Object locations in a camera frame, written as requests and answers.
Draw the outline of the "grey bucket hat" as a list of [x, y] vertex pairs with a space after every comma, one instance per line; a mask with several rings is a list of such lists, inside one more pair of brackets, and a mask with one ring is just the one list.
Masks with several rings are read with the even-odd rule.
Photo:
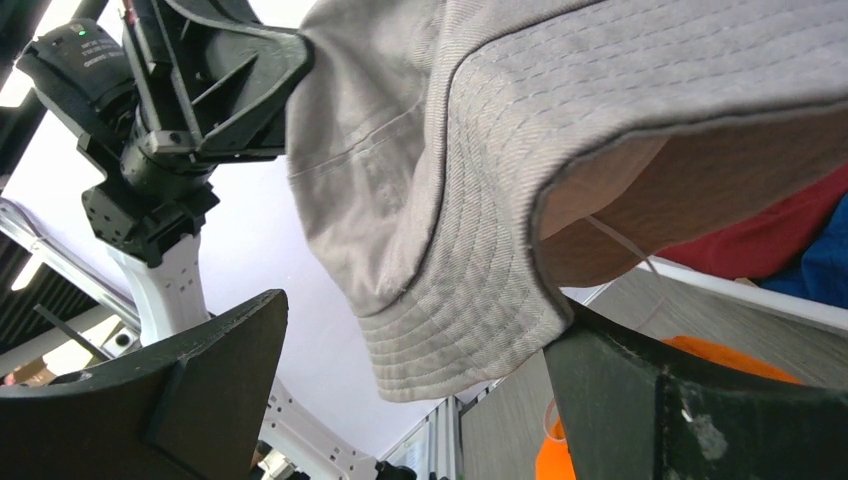
[[847, 161], [843, 1], [319, 1], [301, 30], [292, 190], [391, 402], [508, 375], [562, 288]]

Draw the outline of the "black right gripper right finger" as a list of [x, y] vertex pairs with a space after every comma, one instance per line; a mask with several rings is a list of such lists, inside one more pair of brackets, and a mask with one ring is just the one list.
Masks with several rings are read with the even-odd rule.
[[843, 479], [847, 394], [733, 370], [573, 303], [544, 350], [580, 479]]

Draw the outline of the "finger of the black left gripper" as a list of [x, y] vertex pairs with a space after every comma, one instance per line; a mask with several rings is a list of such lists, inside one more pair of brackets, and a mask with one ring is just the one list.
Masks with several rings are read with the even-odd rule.
[[168, 1], [171, 79], [201, 156], [274, 156], [286, 148], [286, 104], [311, 70], [311, 43], [263, 24], [246, 1]]

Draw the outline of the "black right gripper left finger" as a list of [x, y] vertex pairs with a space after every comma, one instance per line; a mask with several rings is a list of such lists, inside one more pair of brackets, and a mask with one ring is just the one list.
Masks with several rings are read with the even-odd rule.
[[269, 290], [38, 387], [1, 391], [5, 479], [245, 479], [287, 328]]

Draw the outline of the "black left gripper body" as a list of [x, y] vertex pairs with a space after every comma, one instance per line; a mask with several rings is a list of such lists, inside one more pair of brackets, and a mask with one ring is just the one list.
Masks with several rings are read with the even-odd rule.
[[246, 1], [127, 1], [124, 48], [154, 154], [265, 161], [286, 150], [292, 31]]

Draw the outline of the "dark red bucket hat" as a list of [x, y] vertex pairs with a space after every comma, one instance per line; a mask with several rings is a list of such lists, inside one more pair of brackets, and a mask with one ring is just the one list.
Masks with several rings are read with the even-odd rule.
[[842, 166], [744, 221], [657, 256], [724, 279], [764, 278], [812, 244], [846, 194], [847, 168]]

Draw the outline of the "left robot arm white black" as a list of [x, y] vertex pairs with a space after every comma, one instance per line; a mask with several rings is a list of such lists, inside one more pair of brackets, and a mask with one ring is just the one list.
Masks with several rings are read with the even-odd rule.
[[312, 479], [412, 479], [347, 445], [276, 376], [288, 316], [273, 289], [211, 314], [201, 230], [224, 164], [287, 147], [287, 103], [311, 70], [310, 42], [263, 24], [245, 1], [127, 1], [123, 37], [85, 1], [24, 46], [17, 68], [102, 174], [81, 195], [94, 237], [126, 276], [140, 349], [13, 388], [5, 407], [41, 413], [26, 479], [246, 479], [260, 442]]

